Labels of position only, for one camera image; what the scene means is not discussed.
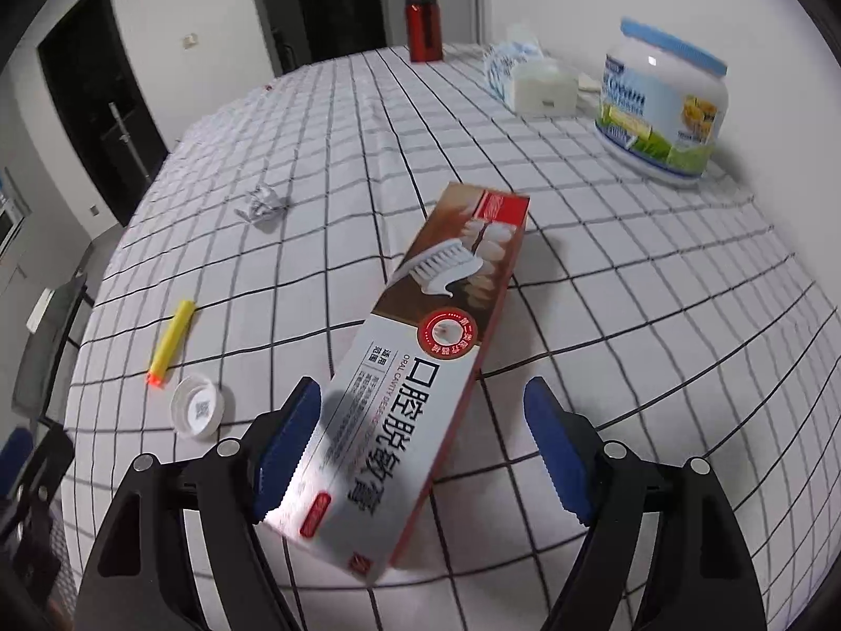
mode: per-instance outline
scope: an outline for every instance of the container label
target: container label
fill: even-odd
[[[718,107],[615,58],[604,62],[596,127],[612,142],[680,176],[704,172],[721,125]]]

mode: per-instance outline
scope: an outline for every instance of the tissue box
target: tissue box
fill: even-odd
[[[536,44],[503,43],[485,55],[485,78],[511,111],[525,115],[575,115],[578,75],[543,54]]]
[[[265,522],[374,582],[411,531],[488,347],[528,198],[451,183],[324,388]]]

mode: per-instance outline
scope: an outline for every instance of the checkered tablecloth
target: checkered tablecloth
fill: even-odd
[[[108,266],[73,376],[77,458],[62,497],[77,579],[137,454],[169,462],[212,445],[171,428],[181,376],[220,382],[220,437],[281,406],[302,375],[327,383],[444,185],[461,180],[531,195],[483,374],[401,569],[377,586],[261,531],[302,628],[540,628],[583,531],[523,419],[535,375],[645,459],[709,457],[771,628],[796,616],[838,550],[836,310],[715,166],[695,191],[641,180],[604,153],[586,111],[510,113],[485,90],[481,54],[335,59],[190,129]],[[268,232],[234,213],[258,183],[292,201]],[[181,299],[199,311],[171,382],[148,389]],[[199,519],[187,523],[209,624],[226,628]],[[642,596],[655,523],[644,522],[617,631]]]

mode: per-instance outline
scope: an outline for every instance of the toothbrush illustration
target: toothbrush illustration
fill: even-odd
[[[461,240],[444,240],[405,261],[388,280],[388,287],[411,275],[424,294],[451,297],[453,293],[447,290],[447,285],[469,278],[482,264],[483,260],[468,250]]]

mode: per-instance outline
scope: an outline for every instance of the red circular logo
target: red circular logo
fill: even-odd
[[[418,325],[418,343],[429,355],[450,361],[461,358],[476,343],[476,321],[461,309],[434,310]]]

